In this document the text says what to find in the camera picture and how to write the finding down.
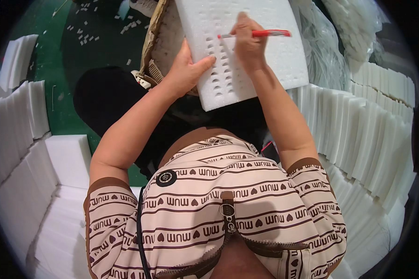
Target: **phone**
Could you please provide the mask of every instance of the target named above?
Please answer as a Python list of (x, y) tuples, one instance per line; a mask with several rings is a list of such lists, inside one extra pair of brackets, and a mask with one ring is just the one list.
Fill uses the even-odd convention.
[(273, 142), (267, 143), (267, 145), (261, 150), (262, 156), (274, 160), (277, 164), (281, 162), (279, 159), (278, 151), (276, 151)]

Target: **floor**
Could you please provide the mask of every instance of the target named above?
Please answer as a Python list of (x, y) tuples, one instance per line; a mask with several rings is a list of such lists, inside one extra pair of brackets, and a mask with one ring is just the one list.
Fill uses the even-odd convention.
[[(150, 18), (133, 9), (128, 15), (133, 19), (115, 19), (120, 1), (92, 0), (88, 10), (80, 10), (80, 4), (68, 0), (56, 13), (64, 0), (35, 0), (23, 14), (10, 34), (10, 40), (29, 34), (39, 34), (28, 72), (28, 80), (45, 80), (45, 97), (48, 120), (53, 135), (87, 134), (93, 153), (100, 137), (76, 114), (73, 108), (73, 92), (79, 77), (88, 69), (104, 66), (120, 66), (125, 70), (139, 70), (141, 51)], [(120, 31), (132, 21), (142, 23), (129, 28), (123, 35)], [(83, 46), (78, 37), (89, 35), (92, 40)], [(146, 179), (136, 166), (129, 169), (130, 186), (144, 186)]]

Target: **zipper pull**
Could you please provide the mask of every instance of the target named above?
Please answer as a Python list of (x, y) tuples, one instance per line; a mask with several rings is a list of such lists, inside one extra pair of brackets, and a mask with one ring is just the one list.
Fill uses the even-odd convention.
[(235, 202), (234, 194), (232, 191), (223, 191), (220, 194), (222, 204), (219, 207), (219, 212), (223, 215), (226, 232), (234, 233), (237, 231), (235, 223)]

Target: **zipper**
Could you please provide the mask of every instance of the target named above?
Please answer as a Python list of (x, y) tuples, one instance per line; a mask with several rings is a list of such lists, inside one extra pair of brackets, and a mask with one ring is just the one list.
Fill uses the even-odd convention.
[(281, 258), (283, 250), (302, 250), (309, 248), (308, 244), (304, 243), (284, 243), (284, 242), (269, 242), (269, 241), (256, 241), (251, 240), (246, 237), (240, 235), (237, 227), (236, 227), (236, 217), (235, 217), (235, 207), (234, 207), (234, 194), (232, 191), (223, 191), (220, 195), (222, 198), (222, 204), (219, 207), (219, 212), (223, 215), (224, 220), (224, 230), (225, 236), (222, 245), (219, 249), (212, 253), (212, 251), (208, 251), (206, 255), (211, 254), (205, 260), (201, 260), (195, 265), (187, 266), (182, 269), (175, 269), (175, 270), (165, 270), (159, 272), (155, 278), (158, 279), (170, 279), (170, 278), (181, 278), (184, 276), (196, 274), (198, 271), (202, 273), (201, 276), (197, 276), (198, 278), (202, 277), (204, 274), (208, 273), (214, 266), (217, 264), (218, 259), (222, 254), (222, 250), (228, 244), (231, 237), (234, 235), (238, 235), (244, 239), (248, 248), (253, 251), (255, 254), (264, 255), (265, 257), (269, 258)]

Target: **shirt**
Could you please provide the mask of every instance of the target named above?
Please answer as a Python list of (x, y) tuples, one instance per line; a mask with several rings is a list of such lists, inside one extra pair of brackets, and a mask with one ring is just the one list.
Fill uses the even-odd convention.
[(174, 153), (142, 194), (142, 239), (129, 186), (111, 177), (90, 186), (84, 211), (94, 279), (145, 278), (141, 243), (152, 278), (206, 279), (232, 233), (276, 278), (326, 278), (342, 259), (346, 227), (318, 160), (286, 171), (232, 134)]

